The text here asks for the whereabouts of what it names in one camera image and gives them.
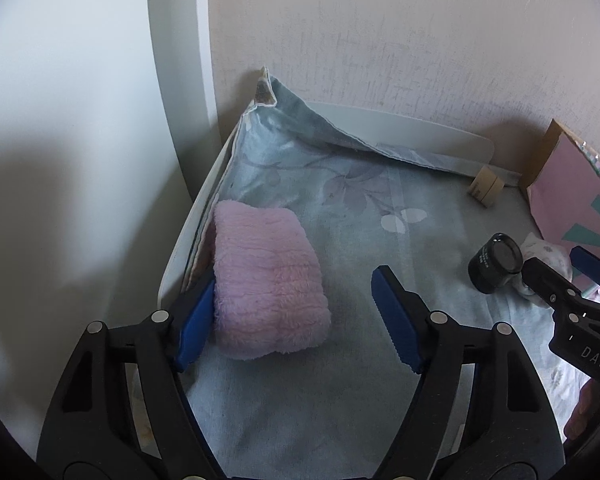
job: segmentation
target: mattress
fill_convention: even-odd
[[[199,204],[196,225],[186,228],[189,238],[179,241],[191,248],[181,288],[212,261],[218,200],[286,207],[315,248],[332,314],[330,336],[318,348],[237,361],[211,339],[183,374],[192,410],[227,476],[373,475],[419,380],[398,359],[371,297],[371,273],[379,265],[389,265],[430,310],[461,324],[511,324],[564,426],[586,377],[549,351],[552,311],[509,287],[483,295],[466,270],[495,232],[518,243],[538,234],[515,174],[493,168],[509,185],[486,209],[466,192],[481,164],[369,146],[266,72],[223,153],[224,171],[212,172],[213,191]],[[443,456],[461,431],[471,383],[472,366],[465,365]]]

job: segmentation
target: pink fuzzy cushion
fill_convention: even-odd
[[[235,359],[322,343],[331,313],[318,258],[289,209],[216,205],[216,343]]]

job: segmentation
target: textured wallpaper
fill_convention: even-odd
[[[256,70],[308,100],[494,140],[521,169],[559,118],[600,150],[600,0],[209,0],[221,133]]]

